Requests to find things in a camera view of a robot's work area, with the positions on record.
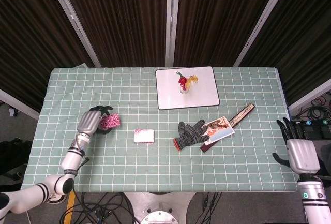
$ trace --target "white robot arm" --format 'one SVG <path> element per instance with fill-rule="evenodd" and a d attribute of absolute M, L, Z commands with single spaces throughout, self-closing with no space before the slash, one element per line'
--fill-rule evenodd
<path fill-rule="evenodd" d="M 102 115 L 109 115 L 109 109 L 112 108 L 97 106 L 84 113 L 77 127 L 78 134 L 61 164 L 64 175 L 50 175 L 42 183 L 29 188 L 0 193 L 0 224 L 4 223 L 9 211 L 19 214 L 44 203 L 53 194 L 66 195 L 72 191 L 74 178 L 77 176 L 80 166 L 88 161 L 85 159 L 82 163 L 90 137 L 95 132 L 108 133 L 111 130 L 111 128 L 107 130 L 98 128 Z"/>
<path fill-rule="evenodd" d="M 298 188 L 309 224 L 331 223 L 331 212 L 324 193 L 321 180 L 314 176 L 320 169 L 315 146 L 300 124 L 283 118 L 286 126 L 279 120 L 277 124 L 282 131 L 289 160 L 273 157 L 281 165 L 291 167 L 299 175 Z"/>

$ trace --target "table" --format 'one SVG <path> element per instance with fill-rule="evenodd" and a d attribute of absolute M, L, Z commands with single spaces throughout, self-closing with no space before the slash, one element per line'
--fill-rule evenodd
<path fill-rule="evenodd" d="M 296 176 L 277 164 L 287 158 L 277 119 L 289 117 L 275 68 L 214 68 L 221 104 L 159 110 L 155 70 L 159 68 L 60 68 L 51 73 L 23 188 L 47 175 L 63 174 L 61 161 L 84 112 L 110 105 L 121 126 L 91 138 L 77 191 L 296 191 Z M 206 153 L 200 145 L 178 152 L 178 122 L 231 119 L 243 107 L 256 108 Z M 133 130 L 155 130 L 154 144 L 134 144 Z"/>

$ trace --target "gray striped glove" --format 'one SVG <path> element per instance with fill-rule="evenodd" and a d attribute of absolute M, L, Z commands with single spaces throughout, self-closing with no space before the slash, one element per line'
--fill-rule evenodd
<path fill-rule="evenodd" d="M 202 143 L 209 140 L 208 135 L 203 135 L 208 127 L 202 127 L 205 124 L 204 120 L 198 121 L 193 127 L 180 122 L 178 125 L 179 138 L 174 139 L 174 145 L 178 151 L 186 146 L 191 146 L 197 143 Z"/>

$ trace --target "yellow tape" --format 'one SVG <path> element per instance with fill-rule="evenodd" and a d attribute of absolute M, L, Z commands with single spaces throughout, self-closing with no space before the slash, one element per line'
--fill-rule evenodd
<path fill-rule="evenodd" d="M 67 204 L 67 210 L 70 209 L 74 205 L 74 199 L 75 199 L 75 196 L 74 196 L 74 193 L 72 191 L 69 194 L 69 199 L 68 199 L 68 204 Z M 69 213 L 69 214 L 66 215 L 66 217 L 64 218 L 64 224 L 70 224 L 70 222 L 71 222 L 71 216 L 72 216 L 72 213 Z"/>

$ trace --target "brown curtain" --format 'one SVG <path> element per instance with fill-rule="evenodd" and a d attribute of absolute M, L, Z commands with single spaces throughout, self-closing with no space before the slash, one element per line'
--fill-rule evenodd
<path fill-rule="evenodd" d="M 331 78 L 331 0 L 279 0 L 240 66 L 276 67 L 288 104 Z"/>
<path fill-rule="evenodd" d="M 93 66 L 58 0 L 1 0 L 0 89 L 40 111 L 50 72 Z"/>
<path fill-rule="evenodd" d="M 165 65 L 167 0 L 71 0 L 103 67 Z"/>
<path fill-rule="evenodd" d="M 232 66 L 268 0 L 179 0 L 174 66 Z"/>

